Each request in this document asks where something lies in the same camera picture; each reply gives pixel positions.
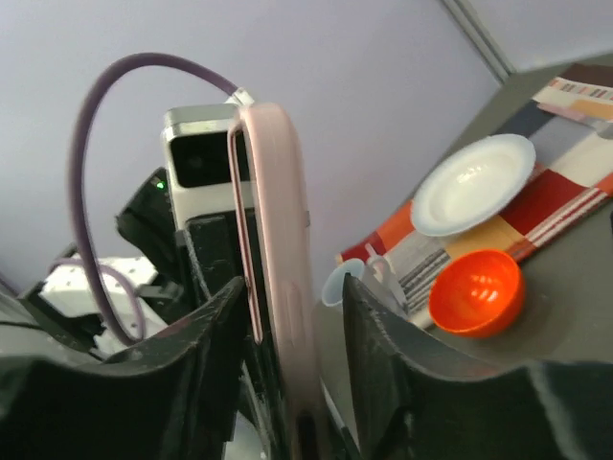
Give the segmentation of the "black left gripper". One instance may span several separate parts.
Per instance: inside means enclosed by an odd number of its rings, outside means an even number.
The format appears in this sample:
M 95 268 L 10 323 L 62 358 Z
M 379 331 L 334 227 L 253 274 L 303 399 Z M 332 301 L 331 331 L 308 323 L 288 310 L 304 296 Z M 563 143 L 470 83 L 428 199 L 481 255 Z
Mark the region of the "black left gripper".
M 233 278 L 243 276 L 234 213 L 191 218 L 174 241 L 189 307 L 200 307 Z

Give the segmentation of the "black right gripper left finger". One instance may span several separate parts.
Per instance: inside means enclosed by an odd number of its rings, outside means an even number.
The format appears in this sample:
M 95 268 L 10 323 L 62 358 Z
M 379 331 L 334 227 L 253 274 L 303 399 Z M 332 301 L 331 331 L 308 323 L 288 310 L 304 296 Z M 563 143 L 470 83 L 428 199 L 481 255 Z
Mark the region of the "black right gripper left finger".
M 109 359 L 1 361 L 5 459 L 220 459 L 237 411 L 246 286 Z

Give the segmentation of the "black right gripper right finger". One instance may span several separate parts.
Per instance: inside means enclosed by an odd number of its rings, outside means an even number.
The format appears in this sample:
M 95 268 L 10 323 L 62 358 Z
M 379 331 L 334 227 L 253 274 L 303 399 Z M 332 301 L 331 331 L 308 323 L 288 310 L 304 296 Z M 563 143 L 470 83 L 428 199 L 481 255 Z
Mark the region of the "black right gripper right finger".
M 608 459 L 612 367 L 502 368 L 456 350 L 343 285 L 358 445 L 366 459 Z

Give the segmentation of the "pink-cased phone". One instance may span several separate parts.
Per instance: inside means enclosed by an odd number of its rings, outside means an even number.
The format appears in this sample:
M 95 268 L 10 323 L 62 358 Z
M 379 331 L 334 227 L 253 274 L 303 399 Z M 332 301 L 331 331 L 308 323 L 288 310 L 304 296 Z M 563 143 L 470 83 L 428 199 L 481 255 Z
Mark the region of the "pink-cased phone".
M 276 103 L 238 109 L 227 133 L 238 241 L 253 336 L 269 320 L 291 459 L 329 459 L 313 326 L 309 212 L 298 135 Z

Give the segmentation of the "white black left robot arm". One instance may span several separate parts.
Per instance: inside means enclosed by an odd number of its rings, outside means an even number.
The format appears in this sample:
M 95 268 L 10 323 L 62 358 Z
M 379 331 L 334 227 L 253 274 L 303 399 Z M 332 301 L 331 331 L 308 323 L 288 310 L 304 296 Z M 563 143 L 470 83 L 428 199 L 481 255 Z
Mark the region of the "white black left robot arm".
M 134 257 L 95 255 L 74 243 L 55 258 L 46 277 L 19 299 L 49 334 L 103 356 L 150 338 L 208 302 L 223 287 L 201 267 L 204 243 L 221 233 L 221 219 L 196 218 L 179 230 L 167 171 L 156 169 L 115 217 Z

